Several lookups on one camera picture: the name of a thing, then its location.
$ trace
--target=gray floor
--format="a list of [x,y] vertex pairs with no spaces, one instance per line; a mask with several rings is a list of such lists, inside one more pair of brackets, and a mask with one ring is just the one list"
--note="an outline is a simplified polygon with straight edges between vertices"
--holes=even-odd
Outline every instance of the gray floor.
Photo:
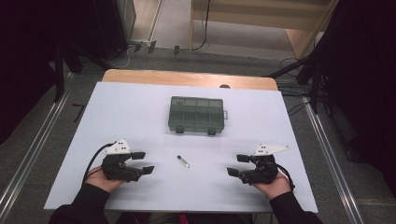
[[[165,42],[173,38],[165,34],[160,35],[159,32],[161,30],[166,29],[157,27],[157,33],[154,34],[154,37],[163,42],[163,46],[161,46],[161,41],[159,41],[159,46],[157,47],[172,48],[174,45],[181,46],[181,44],[169,42],[170,47],[166,47],[167,43]],[[205,51],[181,51],[178,55],[174,55],[172,50],[167,49],[155,49],[150,54],[148,54],[148,48],[142,48],[138,52],[134,52],[134,49],[131,49],[128,51],[128,55],[123,54],[112,62],[123,69],[204,72],[259,77],[271,74],[279,67],[293,62],[293,60],[281,62],[282,59],[292,56],[290,45],[285,40],[286,34],[279,30],[267,30],[266,32],[268,32],[268,38],[265,39],[267,42],[263,41],[261,43],[262,49],[260,50],[254,50],[252,47],[245,48],[243,44],[239,44],[237,48],[224,48],[224,45],[220,46],[221,44],[215,47],[217,45],[216,42],[225,43],[224,39],[227,39],[225,36],[221,40],[220,36],[217,39],[212,37],[212,42],[210,40],[208,42],[210,45],[209,49]],[[228,39],[229,42],[227,43],[230,46],[238,46],[234,42],[238,39],[244,40],[243,43],[245,44],[248,42],[245,37],[241,37]],[[73,81],[66,86],[68,89],[67,99],[59,118],[57,118],[49,136],[44,139],[43,147],[38,154],[37,160],[7,218],[0,219],[5,220],[3,223],[47,223],[49,220],[51,211],[43,209],[44,203],[78,127],[79,119],[75,120],[78,117],[80,107],[73,106],[73,104],[87,104],[95,83],[101,80],[105,72],[87,60],[83,60],[83,62],[84,69],[82,73],[73,74],[72,78],[70,78]],[[297,73],[298,71],[290,72],[290,75],[284,75],[277,80],[278,86],[283,93],[300,90],[294,81],[294,75]],[[0,168],[2,170],[0,190],[2,192],[19,169],[24,156],[28,153],[32,142],[35,140],[36,134],[53,106],[54,95],[54,89],[44,95],[11,137],[0,146]],[[284,99],[288,109],[303,102],[302,97],[285,96]],[[332,118],[326,115],[322,104],[319,104],[319,117],[332,144],[333,152],[346,177],[346,182],[352,190],[364,222],[395,223],[396,203],[382,175],[370,164],[355,163],[348,160],[346,154],[347,146],[340,137]],[[318,205],[318,216],[325,223],[350,223],[315,130],[308,117],[307,110],[303,108],[290,116],[290,122]],[[110,223],[114,223],[119,213],[117,211],[107,211],[107,214]],[[259,214],[256,217],[256,223],[270,223],[270,216]]]

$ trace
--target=cable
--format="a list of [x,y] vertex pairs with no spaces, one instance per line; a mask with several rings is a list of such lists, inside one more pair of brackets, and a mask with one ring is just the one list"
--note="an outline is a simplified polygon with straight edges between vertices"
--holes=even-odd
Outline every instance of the cable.
[[123,66],[117,66],[114,63],[111,63],[110,61],[107,61],[107,62],[110,63],[111,65],[115,66],[116,68],[124,68],[124,67],[128,66],[129,62],[131,61],[131,59],[129,58],[129,50],[131,50],[133,48],[135,48],[135,46],[132,46],[132,47],[128,48],[128,50],[126,51],[126,56],[128,57],[128,63],[127,64],[125,64]]
[[[202,0],[199,0],[199,5],[200,5],[200,8],[202,8]],[[203,31],[205,31],[205,26],[204,26],[204,11],[203,10],[200,10],[201,11],[201,26],[202,26],[202,30]]]
[[285,82],[277,82],[276,85],[280,89],[281,88],[295,88],[295,89],[300,89],[301,88],[301,86],[298,85],[298,84],[293,85],[291,83],[285,83]]
[[[309,93],[301,93],[301,94],[284,94],[284,93],[282,93],[282,96],[284,96],[284,97],[308,97],[309,98],[309,97],[311,97],[311,94],[309,94]],[[317,97],[323,100],[322,103],[325,103],[326,96],[318,95]]]
[[[286,59],[280,61],[280,63],[279,63],[279,69],[282,69],[282,63],[285,62],[286,60],[296,60],[296,61],[298,61],[298,59],[296,59],[296,58],[286,58]],[[289,75],[289,76],[291,76],[291,77],[297,77],[297,75],[290,74],[290,73],[286,73],[286,75]]]
[[[289,116],[291,116],[291,115],[293,115],[293,114],[295,114],[295,113],[297,113],[298,111],[300,111],[301,109],[303,109],[306,105],[308,105],[309,104],[309,102],[307,102],[307,103],[300,103],[300,104],[297,104],[297,105],[295,105],[292,109],[290,109],[289,111],[288,111],[288,115]],[[293,113],[290,113],[293,109],[295,109],[297,106],[301,106],[299,109],[297,109],[296,111],[294,111]]]
[[85,170],[85,174],[84,174],[84,176],[83,176],[83,178],[82,178],[82,183],[81,183],[81,185],[83,185],[84,182],[88,179],[88,176],[90,176],[90,175],[88,175],[88,172],[90,171],[91,166],[92,166],[93,162],[95,161],[96,157],[99,155],[99,153],[100,153],[105,147],[111,147],[111,146],[113,146],[113,145],[114,145],[114,143],[105,144],[104,146],[102,146],[101,148],[99,148],[99,149],[96,151],[96,153],[93,155],[93,157],[92,157],[90,163],[88,164],[87,170]]
[[93,174],[95,174],[95,173],[97,173],[97,172],[99,172],[99,171],[101,171],[101,170],[102,170],[102,167],[99,168],[98,170],[96,170],[96,171],[90,173],[89,175],[87,175],[86,180],[87,180],[88,178],[90,178],[91,175],[93,175]]
[[120,52],[118,52],[116,56],[112,57],[111,59],[108,59],[107,61],[113,61],[113,60],[115,60],[115,59],[118,58],[122,53],[123,53],[123,50],[120,50]]
[[210,0],[207,1],[206,22],[205,22],[205,39],[204,39],[204,42],[202,43],[202,45],[199,48],[192,49],[194,51],[196,51],[198,49],[201,49],[204,46],[204,44],[206,43],[206,39],[207,39],[207,21],[208,21],[208,18],[209,18],[209,9],[210,9]]
[[303,93],[303,92],[297,92],[297,91],[288,91],[288,90],[280,90],[280,91],[286,91],[289,93],[302,94],[302,95],[309,95],[309,93]]
[[[202,50],[193,50],[193,49],[178,49],[178,51],[195,51],[195,52],[204,52],[205,50],[207,50],[209,48],[209,44],[207,44],[207,46],[206,46],[206,48],[205,49],[202,49]],[[166,48],[156,48],[156,49],[161,49],[161,50],[170,50],[170,51],[173,51],[173,50],[175,50],[175,49],[166,49]]]
[[285,174],[288,177],[290,189],[291,189],[291,191],[293,191],[295,186],[294,186],[293,180],[291,179],[291,176],[290,176],[288,170],[279,164],[277,164],[276,166],[277,166],[277,168],[279,168],[282,171],[283,174]]

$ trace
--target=white tabletop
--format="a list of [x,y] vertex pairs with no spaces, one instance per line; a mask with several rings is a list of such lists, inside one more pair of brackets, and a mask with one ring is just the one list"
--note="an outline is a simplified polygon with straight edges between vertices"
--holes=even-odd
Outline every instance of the white tabletop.
[[[176,134],[167,126],[172,96],[222,99],[228,112],[216,136]],[[304,210],[317,212],[289,116],[279,91],[97,83],[56,177],[45,209],[73,202],[89,161],[98,148],[125,138],[132,151],[146,152],[135,168],[154,165],[151,175],[122,185],[106,209],[151,212],[269,212],[264,195],[228,176],[227,167],[252,170],[236,154],[253,154],[259,144],[290,146],[275,154],[289,170]],[[178,159],[191,165],[186,168]],[[102,163],[100,154],[92,167]]]

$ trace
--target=gray plastic organizer box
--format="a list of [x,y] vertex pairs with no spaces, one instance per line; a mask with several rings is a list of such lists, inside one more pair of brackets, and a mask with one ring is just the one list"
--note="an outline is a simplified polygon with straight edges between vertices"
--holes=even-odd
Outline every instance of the gray plastic organizer box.
[[172,96],[168,125],[171,131],[177,133],[221,133],[224,129],[223,101]]

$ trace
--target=black cable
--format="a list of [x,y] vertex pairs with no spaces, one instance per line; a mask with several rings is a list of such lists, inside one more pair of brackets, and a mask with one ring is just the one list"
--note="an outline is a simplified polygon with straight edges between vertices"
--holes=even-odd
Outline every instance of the black cable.
[[96,157],[99,155],[99,153],[100,153],[105,147],[111,147],[111,146],[113,146],[113,145],[114,145],[114,143],[105,144],[104,146],[102,146],[101,148],[99,148],[99,149],[96,151],[95,155],[93,155],[93,157],[92,157],[90,163],[88,164],[87,170],[85,171],[85,174],[84,174],[84,176],[83,176],[83,178],[82,178],[82,183],[81,183],[81,185],[83,185],[84,182],[87,180],[87,178],[88,178],[88,172],[90,171],[91,166],[92,166],[93,162],[95,161]]
[[304,109],[304,107],[305,107],[306,105],[301,106],[301,107],[298,108],[296,111],[294,111],[293,113],[289,114],[289,117],[292,116],[292,115],[294,115],[294,114],[296,114],[296,113],[299,112],[300,110]]
[[[280,61],[280,63],[279,63],[279,69],[282,69],[282,63],[285,62],[286,60],[296,60],[296,61],[298,61],[298,59],[296,59],[296,58],[286,58],[286,59]],[[298,75],[294,75],[294,74],[290,74],[290,73],[286,73],[286,75],[289,75],[289,76],[291,76],[291,77],[297,77],[297,76],[298,76]]]
[[[207,50],[207,48],[200,50],[200,51],[198,51],[198,49],[179,49],[178,51],[193,51],[194,50],[195,52],[204,52],[205,50]],[[155,48],[155,49],[160,49],[160,50],[164,50],[164,51],[167,51],[167,50],[175,51],[175,49],[167,49],[167,48]]]
[[306,106],[306,105],[308,105],[309,103],[307,102],[307,103],[300,103],[300,104],[297,104],[297,105],[295,105],[292,109],[290,109],[289,111],[288,111],[288,114],[290,115],[290,112],[294,109],[294,108],[296,108],[297,106],[300,106],[300,105],[302,105],[303,106],[303,108],[304,108],[304,106]]
[[280,89],[281,88],[295,88],[295,89],[300,89],[301,88],[301,86],[299,86],[298,84],[292,85],[290,83],[279,83],[279,82],[277,82],[276,85]]
[[288,170],[279,164],[277,164],[276,166],[277,166],[277,168],[279,168],[282,171],[283,174],[285,174],[288,177],[290,189],[291,189],[291,191],[293,191],[295,186],[294,186],[293,180],[291,179],[291,176],[290,176]]
[[287,95],[286,93],[283,93],[283,91],[288,92],[288,93],[292,93],[295,95],[299,95],[299,96],[310,96],[310,93],[305,93],[305,92],[298,92],[298,91],[288,91],[288,90],[280,90],[280,92],[282,93],[283,96]]
[[204,46],[204,44],[206,43],[206,39],[207,39],[207,21],[208,21],[208,18],[209,18],[209,9],[210,9],[210,0],[208,0],[208,2],[207,2],[206,22],[205,22],[205,39],[204,39],[204,42],[202,43],[202,45],[201,45],[199,48],[197,48],[197,49],[192,49],[192,50],[201,49],[201,48]]
[[88,178],[90,178],[91,175],[93,175],[93,174],[95,174],[95,173],[97,173],[97,172],[99,172],[99,171],[101,171],[101,170],[102,170],[102,168],[99,168],[98,170],[96,170],[96,171],[90,173],[89,175],[87,175],[87,177],[86,177],[85,180],[87,180]]
[[[298,93],[298,94],[282,93],[282,96],[284,96],[284,97],[308,97],[309,98],[309,97],[311,97],[311,94],[309,94],[309,93]],[[318,95],[317,97],[319,99],[322,99],[323,101],[325,101],[327,96]]]

